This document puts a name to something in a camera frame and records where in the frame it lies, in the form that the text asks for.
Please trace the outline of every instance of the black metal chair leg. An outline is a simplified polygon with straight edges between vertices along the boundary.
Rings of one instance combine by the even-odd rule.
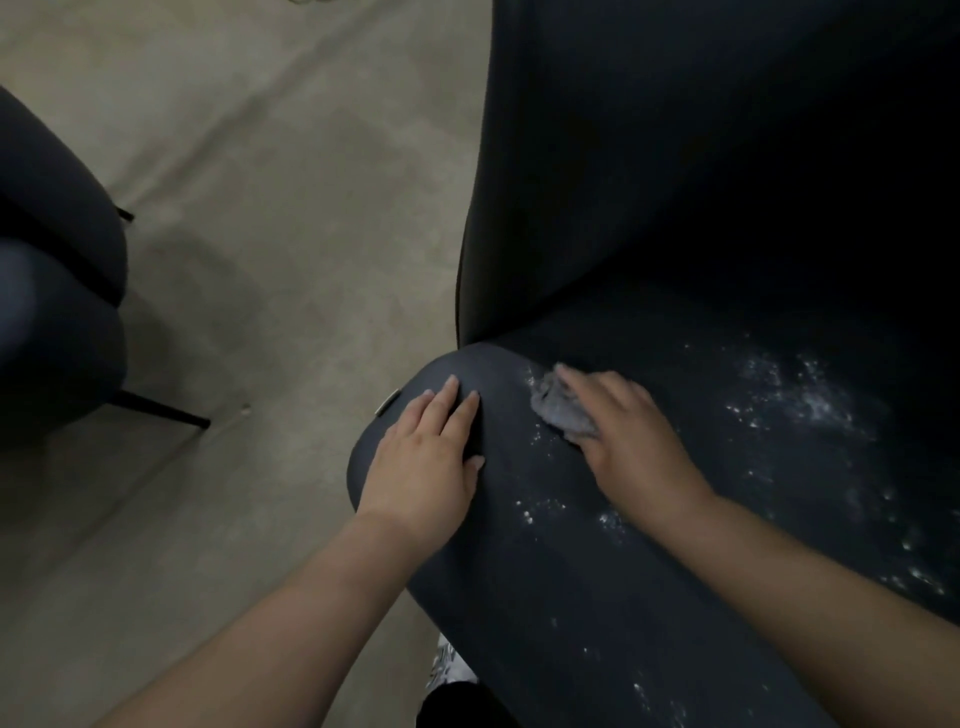
[[[195,425],[200,429],[208,429],[210,427],[210,420],[205,417],[197,417],[196,415],[191,415],[189,412],[183,412],[173,407],[168,407],[166,404],[160,404],[158,401],[148,400],[146,397],[140,397],[139,395],[123,390],[113,395],[109,403],[115,407],[131,409],[134,412],[143,412],[145,415],[154,415],[155,417],[162,417],[165,420],[174,420],[175,422],[186,423],[187,425]]]

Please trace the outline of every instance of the gray cloth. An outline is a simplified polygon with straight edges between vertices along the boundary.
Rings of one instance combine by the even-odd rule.
[[[557,375],[556,367],[533,384],[530,407],[548,425],[567,437],[596,437],[597,425],[580,404],[580,400]]]

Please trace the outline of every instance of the concrete floor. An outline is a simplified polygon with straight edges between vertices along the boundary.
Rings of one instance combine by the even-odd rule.
[[[379,402],[454,347],[486,2],[0,0],[0,81],[134,210],[128,388],[0,456],[0,724],[84,725],[351,513]],[[329,726],[411,725],[405,595]]]

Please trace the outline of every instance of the right hand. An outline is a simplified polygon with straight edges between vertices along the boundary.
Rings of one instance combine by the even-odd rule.
[[[658,538],[713,502],[709,484],[647,390],[616,372],[586,375],[562,366],[558,374],[600,431],[598,438],[574,442],[600,490],[633,525]]]

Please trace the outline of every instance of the white sneaker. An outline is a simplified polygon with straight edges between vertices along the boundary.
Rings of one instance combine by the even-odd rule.
[[[437,656],[433,658],[433,667],[430,669],[430,680],[426,684],[426,693],[429,695],[441,685],[447,683],[479,683],[476,674],[453,648],[450,641],[440,636],[437,642]]]

